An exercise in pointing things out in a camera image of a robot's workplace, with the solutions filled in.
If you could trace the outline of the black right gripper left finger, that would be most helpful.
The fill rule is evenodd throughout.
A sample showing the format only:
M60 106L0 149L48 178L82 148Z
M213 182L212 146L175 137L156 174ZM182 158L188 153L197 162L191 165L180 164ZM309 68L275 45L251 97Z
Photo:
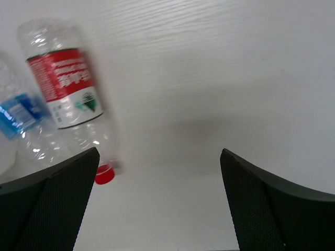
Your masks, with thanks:
M1 250L73 250L99 158L92 147L1 184Z

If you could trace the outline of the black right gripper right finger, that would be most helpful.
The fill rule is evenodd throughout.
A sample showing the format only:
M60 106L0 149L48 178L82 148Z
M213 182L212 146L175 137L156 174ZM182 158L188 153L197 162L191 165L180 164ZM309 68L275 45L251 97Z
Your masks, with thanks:
M228 149L220 166L240 250L334 250L334 195L265 171Z

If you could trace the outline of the blue label plastic bottle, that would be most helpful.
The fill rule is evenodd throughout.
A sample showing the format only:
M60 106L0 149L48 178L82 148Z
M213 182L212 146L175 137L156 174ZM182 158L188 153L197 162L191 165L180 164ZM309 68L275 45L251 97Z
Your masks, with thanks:
M1 132L18 155L46 168L69 158L44 102L26 85L9 55L1 52Z

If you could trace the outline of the red label plastic bottle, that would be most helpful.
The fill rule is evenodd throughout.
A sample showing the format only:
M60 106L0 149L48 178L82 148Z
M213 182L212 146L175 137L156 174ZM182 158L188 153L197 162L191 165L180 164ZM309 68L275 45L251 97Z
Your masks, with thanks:
M95 182L111 182L120 166L117 130L101 100L82 32L69 21L41 18L21 24L17 37L68 150L77 154L95 147L100 155Z

